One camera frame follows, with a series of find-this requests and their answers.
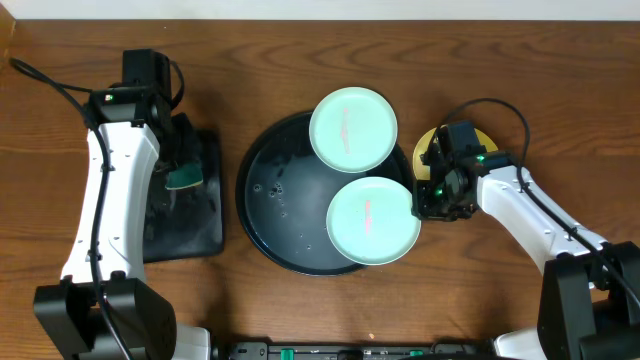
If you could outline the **green sponge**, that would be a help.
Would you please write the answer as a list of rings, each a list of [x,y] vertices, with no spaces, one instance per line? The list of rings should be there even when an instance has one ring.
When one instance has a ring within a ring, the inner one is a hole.
[[[186,163],[168,173],[165,188],[167,190],[187,189],[201,185],[203,179],[200,164]]]

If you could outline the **yellow plate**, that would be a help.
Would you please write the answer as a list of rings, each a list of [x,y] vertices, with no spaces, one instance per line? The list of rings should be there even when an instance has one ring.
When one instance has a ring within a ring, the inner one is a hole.
[[[413,151],[412,155],[412,168],[413,174],[417,180],[429,180],[430,179],[430,166],[426,163],[426,154],[429,150],[432,138],[435,135],[436,129],[432,128],[426,132]],[[482,146],[486,148],[488,152],[494,152],[498,150],[496,143],[484,132],[475,128],[475,133]]]

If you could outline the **mint plate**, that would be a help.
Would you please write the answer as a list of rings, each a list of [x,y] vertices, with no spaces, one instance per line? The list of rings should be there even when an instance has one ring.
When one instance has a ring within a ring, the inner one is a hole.
[[[389,264],[407,254],[419,237],[421,222],[411,208],[411,193],[394,180],[354,180],[330,202],[326,215],[329,239],[355,263]]]

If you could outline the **green plate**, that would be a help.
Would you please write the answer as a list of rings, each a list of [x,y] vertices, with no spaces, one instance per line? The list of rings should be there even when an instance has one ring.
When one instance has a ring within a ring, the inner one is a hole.
[[[379,93],[346,87],[324,97],[311,113],[309,139],[316,156],[330,168],[359,173],[380,165],[397,141],[391,104]]]

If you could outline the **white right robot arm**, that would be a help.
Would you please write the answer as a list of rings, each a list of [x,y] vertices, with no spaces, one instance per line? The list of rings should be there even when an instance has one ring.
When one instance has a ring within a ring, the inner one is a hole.
[[[536,326],[495,338],[498,357],[638,358],[638,246],[611,244],[583,227],[509,153],[434,143],[416,147],[413,165],[419,218],[448,222],[482,211],[543,276]]]

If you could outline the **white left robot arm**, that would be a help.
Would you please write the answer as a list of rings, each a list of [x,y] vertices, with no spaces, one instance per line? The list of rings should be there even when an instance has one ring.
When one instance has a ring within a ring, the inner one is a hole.
[[[56,285],[40,286],[34,313],[65,359],[210,359],[208,330],[177,322],[146,283],[143,228],[160,144],[156,115],[90,105],[90,163],[80,223]]]

